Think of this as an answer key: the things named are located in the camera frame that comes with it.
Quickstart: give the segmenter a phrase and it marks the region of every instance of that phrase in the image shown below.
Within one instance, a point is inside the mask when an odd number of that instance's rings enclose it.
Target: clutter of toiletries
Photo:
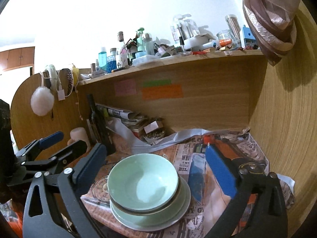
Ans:
[[[240,28],[237,16],[225,17],[228,29],[220,31],[217,38],[210,34],[201,34],[190,14],[173,17],[171,32],[175,45],[158,44],[152,35],[139,28],[136,35],[127,42],[122,31],[118,32],[118,46],[107,53],[102,47],[98,59],[91,64],[91,74],[95,78],[104,74],[129,69],[143,63],[158,61],[169,56],[204,54],[216,50],[258,49],[255,37],[245,25]]]

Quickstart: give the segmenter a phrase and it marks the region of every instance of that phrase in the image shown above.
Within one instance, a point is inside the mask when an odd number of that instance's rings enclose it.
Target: orange sticky note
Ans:
[[[120,96],[131,96],[136,95],[137,89],[134,79],[128,79],[125,81],[115,82],[115,95]]]
[[[156,100],[161,98],[182,98],[183,91],[180,84],[164,86],[144,87],[142,89],[143,100]]]

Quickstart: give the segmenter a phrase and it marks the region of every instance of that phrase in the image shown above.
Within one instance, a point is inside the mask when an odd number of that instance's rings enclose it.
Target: cabinet door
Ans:
[[[0,71],[5,70],[8,66],[9,51],[0,52]]]
[[[21,53],[21,66],[34,64],[34,48],[35,47],[23,47]]]
[[[9,50],[7,70],[21,66],[21,52],[21,48]]]

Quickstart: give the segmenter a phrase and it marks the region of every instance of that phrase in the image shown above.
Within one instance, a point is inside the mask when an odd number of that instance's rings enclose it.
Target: blue bottle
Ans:
[[[116,48],[111,48],[110,55],[107,58],[107,69],[110,72],[117,68],[116,50],[117,50]]]
[[[101,52],[98,54],[98,59],[99,59],[99,67],[103,69],[104,71],[107,71],[107,52],[106,48],[102,47]]]

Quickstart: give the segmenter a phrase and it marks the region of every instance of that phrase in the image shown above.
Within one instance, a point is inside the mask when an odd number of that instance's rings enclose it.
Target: white wall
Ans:
[[[21,8],[32,18],[16,23]],[[174,43],[170,25],[179,13],[190,13],[198,27],[205,26],[203,33],[214,35],[228,28],[227,14],[236,14],[240,25],[245,24],[241,0],[10,0],[0,15],[0,29],[6,26],[13,33],[14,28],[21,28],[18,33],[27,33],[25,38],[34,36],[35,72],[47,64],[89,68],[101,46],[108,51],[117,46],[118,31],[124,32],[127,41],[144,27],[153,39]]]
[[[0,72],[0,99],[11,102],[18,87],[30,76],[30,67],[15,69],[7,72]]]

